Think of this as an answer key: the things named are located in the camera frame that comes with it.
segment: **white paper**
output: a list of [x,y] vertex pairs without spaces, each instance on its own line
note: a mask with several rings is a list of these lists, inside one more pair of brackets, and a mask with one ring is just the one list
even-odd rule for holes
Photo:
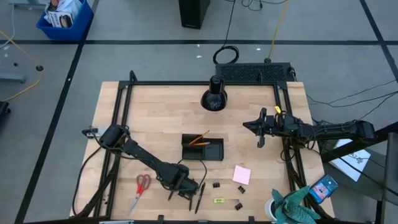
[[[352,140],[350,140],[350,139],[340,139],[336,143],[335,147],[343,146],[351,141]],[[358,159],[358,158],[370,158],[370,156],[371,156],[370,153],[368,153],[366,150],[362,149],[362,150],[360,150],[358,152],[354,152],[350,155],[343,156],[342,159],[344,159],[346,162],[348,162],[353,167],[357,168],[357,170],[363,171],[363,169],[366,166],[366,163],[368,162],[368,159]],[[359,177],[361,176],[360,172],[351,168],[349,165],[347,165],[341,159],[335,159],[335,160],[330,161],[329,163],[331,165],[333,165],[334,167],[336,167],[338,170],[342,171],[348,177],[353,179],[355,182],[357,182]]]

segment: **green cloth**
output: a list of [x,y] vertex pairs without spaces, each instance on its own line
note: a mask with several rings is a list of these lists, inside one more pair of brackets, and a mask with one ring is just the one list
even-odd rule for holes
[[321,216],[313,210],[300,205],[309,191],[310,187],[306,186],[285,198],[277,190],[272,189],[272,197],[275,200],[275,217],[277,219],[277,224],[316,224],[314,220],[320,219]]

